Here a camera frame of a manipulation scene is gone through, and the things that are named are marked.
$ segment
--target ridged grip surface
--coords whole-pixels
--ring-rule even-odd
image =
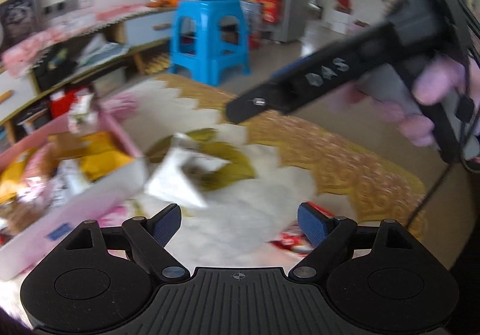
[[[316,286],[282,270],[204,269],[162,286],[136,319],[105,335],[367,335],[339,317]],[[437,329],[432,335],[447,332]]]

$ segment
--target yellow package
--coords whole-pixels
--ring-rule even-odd
[[[81,138],[85,146],[86,155],[96,155],[106,151],[115,150],[112,137],[109,132],[96,132]]]
[[[28,159],[35,151],[36,149],[28,149],[20,154],[0,176],[0,204],[15,198],[17,191],[23,187],[23,171],[25,171]]]
[[[123,167],[134,159],[117,149],[93,155],[83,156],[79,159],[80,170],[91,181],[108,175],[117,168]]]

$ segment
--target drawer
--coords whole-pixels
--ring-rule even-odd
[[[132,46],[148,44],[172,36],[175,11],[155,13],[124,22],[126,43]]]

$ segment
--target handheld controller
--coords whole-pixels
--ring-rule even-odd
[[[447,333],[458,299],[448,271],[394,220],[358,226],[307,203],[298,223],[315,249],[282,268],[197,268],[164,246],[178,230],[172,204],[121,227],[87,220],[22,284],[40,335],[266,335]],[[355,249],[370,254],[352,259]],[[108,249],[125,250],[129,260]]]

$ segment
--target clutter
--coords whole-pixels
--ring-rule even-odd
[[[325,210],[312,202],[308,203],[316,208],[319,212],[322,212],[325,216],[334,217],[334,215],[328,212],[328,210]],[[279,249],[289,251],[293,257],[299,260],[307,256],[314,249],[306,235],[300,229],[297,221],[293,222],[270,243]]]
[[[153,56],[145,66],[146,74],[155,74],[170,67],[170,55],[168,53],[160,53]]]
[[[111,114],[117,122],[123,122],[138,108],[138,100],[131,92],[121,92],[100,103],[103,111]]]
[[[63,206],[73,196],[83,193],[91,185],[76,160],[62,161],[58,166],[57,175],[52,179],[50,207]]]
[[[255,178],[255,170],[251,166],[250,160],[231,144],[207,141],[201,144],[200,151],[229,162],[203,178],[202,188],[205,191],[218,190],[243,179]]]
[[[205,175],[228,161],[200,151],[200,145],[183,133],[175,134],[162,164],[145,185],[145,192],[186,208],[206,208],[201,183]]]
[[[258,49],[260,47],[260,38],[262,34],[262,5],[257,2],[240,2],[247,30],[249,33],[249,49]]]
[[[77,66],[70,47],[65,42],[54,44],[33,67],[40,91],[46,91],[70,76]]]
[[[24,186],[22,181],[23,172],[27,162],[36,149],[29,149],[21,153],[0,176],[0,208],[17,195],[17,191]]]
[[[116,5],[104,11],[71,18],[67,24],[62,22],[51,26],[12,46],[3,52],[1,59],[9,76],[21,77],[32,66],[35,68],[39,56],[47,48],[72,37],[93,33],[135,15],[152,11],[153,9],[143,5]]]
[[[30,105],[23,113],[15,117],[17,126],[21,126],[25,134],[32,134],[51,120],[49,104],[46,100],[40,100]]]
[[[104,131],[78,137],[68,134],[63,115],[0,156],[1,280],[35,264],[73,225],[101,217],[144,186],[141,152],[107,112],[99,112],[98,124]]]
[[[131,163],[134,159],[131,156],[112,149],[102,153],[87,155],[80,158],[80,170],[92,182],[108,175],[109,173]]]
[[[350,0],[340,0],[340,3],[351,5]],[[330,13],[330,29],[340,34],[348,34],[352,24],[351,12],[351,8],[337,5]]]
[[[52,144],[47,143],[36,151],[28,160],[22,174],[22,181],[27,186],[38,183],[39,180],[47,181],[51,178],[56,162],[53,160]]]
[[[85,88],[74,89],[68,92],[63,90],[57,91],[50,95],[50,112],[53,118],[60,117],[70,109],[70,106],[76,100],[76,94],[79,92],[85,92]]]
[[[112,60],[115,57],[126,54],[130,49],[129,45],[118,44],[116,42],[106,42],[97,49],[90,52],[83,52],[78,59],[76,70],[84,71],[88,67],[101,65]]]
[[[283,0],[256,0],[263,5],[263,21],[271,24],[280,22],[283,13]]]
[[[85,146],[71,132],[55,133],[49,136],[52,156],[58,162],[69,158],[81,158],[85,155]]]
[[[335,0],[334,9],[341,13],[352,13],[352,1],[351,0]]]
[[[212,128],[197,129],[186,133],[186,135],[197,142],[211,140],[217,131]],[[168,136],[153,144],[150,149],[145,153],[150,163],[161,163],[165,155],[167,154],[173,136]]]
[[[37,207],[31,206],[30,204],[18,203],[13,212],[10,213],[7,218],[8,232],[12,236],[18,235],[35,221],[40,219],[43,214],[44,211]]]
[[[67,113],[68,130],[78,136],[97,131],[98,111],[94,104],[94,94],[77,94],[77,101],[73,103]]]

